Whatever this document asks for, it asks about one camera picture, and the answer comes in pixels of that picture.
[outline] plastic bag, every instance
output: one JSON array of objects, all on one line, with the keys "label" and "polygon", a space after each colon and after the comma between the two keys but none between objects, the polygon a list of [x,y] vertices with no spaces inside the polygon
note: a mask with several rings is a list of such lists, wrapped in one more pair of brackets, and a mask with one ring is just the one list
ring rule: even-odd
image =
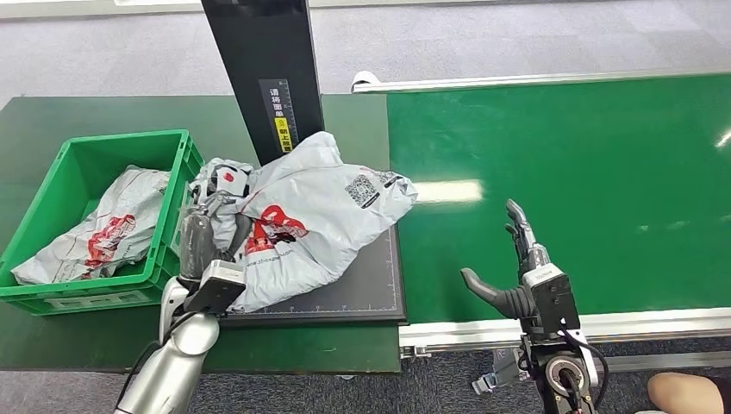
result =
[{"label": "plastic bag", "polygon": [[194,204],[205,205],[218,191],[225,191],[232,196],[228,198],[229,204],[218,207],[210,218],[213,242],[221,251],[227,251],[234,238],[235,215],[243,206],[248,175],[252,170],[250,164],[214,158],[203,166],[189,185]]},{"label": "plastic bag", "polygon": [[336,281],[358,251],[416,201],[394,172],[343,164],[335,139],[319,132],[252,172],[242,212],[252,232],[236,259],[247,289],[229,308],[252,312]]},{"label": "plastic bag", "polygon": [[169,172],[128,166],[97,208],[35,256],[12,270],[19,284],[109,277],[147,254]]}]

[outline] grey carpet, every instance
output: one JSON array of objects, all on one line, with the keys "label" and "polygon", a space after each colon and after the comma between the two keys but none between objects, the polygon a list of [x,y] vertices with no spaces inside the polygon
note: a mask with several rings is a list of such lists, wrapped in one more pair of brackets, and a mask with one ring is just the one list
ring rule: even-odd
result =
[{"label": "grey carpet", "polygon": [[[321,90],[348,93],[359,70],[395,81],[729,68],[729,18],[731,2],[721,0],[468,3],[318,9],[312,31]],[[0,22],[0,62],[0,107],[21,95],[232,93],[200,13]],[[702,348],[679,343],[652,346],[659,352]],[[731,348],[715,346],[709,350]],[[637,349],[608,348],[642,353]],[[469,382],[488,368],[487,356],[404,361],[401,375],[352,381],[206,375],[191,412],[537,412],[531,384],[486,397],[472,393]],[[725,369],[712,372],[728,375]],[[613,377],[603,412],[649,408],[649,375]],[[122,382],[110,374],[0,373],[0,412],[110,412]]]}]

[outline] red printed logo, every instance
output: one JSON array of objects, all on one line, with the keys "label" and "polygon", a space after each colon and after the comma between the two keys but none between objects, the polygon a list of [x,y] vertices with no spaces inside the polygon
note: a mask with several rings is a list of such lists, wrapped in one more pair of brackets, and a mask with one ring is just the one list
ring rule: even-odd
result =
[{"label": "red printed logo", "polygon": [[[135,224],[136,221],[131,214],[112,217],[106,227],[91,235],[86,247],[89,250],[89,259],[84,264],[91,270],[111,261],[119,247],[119,242],[132,233]],[[87,273],[81,279],[88,278]]]},{"label": "red printed logo", "polygon": [[288,217],[281,207],[272,204],[253,221],[253,233],[247,239],[244,254],[256,253],[274,248],[279,242],[295,242],[308,233],[299,220]]}]

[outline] black pole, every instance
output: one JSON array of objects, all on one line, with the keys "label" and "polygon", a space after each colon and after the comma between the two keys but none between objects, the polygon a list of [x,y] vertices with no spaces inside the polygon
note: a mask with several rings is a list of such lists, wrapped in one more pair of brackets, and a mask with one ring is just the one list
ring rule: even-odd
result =
[{"label": "black pole", "polygon": [[307,0],[202,0],[264,164],[324,130]]}]

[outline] label sticker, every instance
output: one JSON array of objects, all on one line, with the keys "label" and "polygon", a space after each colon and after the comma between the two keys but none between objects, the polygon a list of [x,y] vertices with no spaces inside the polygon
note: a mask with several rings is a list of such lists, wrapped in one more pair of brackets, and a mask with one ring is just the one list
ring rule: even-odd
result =
[{"label": "label sticker", "polygon": [[287,79],[260,79],[259,87],[273,136],[277,139],[279,149],[289,153],[299,143],[290,85]]}]

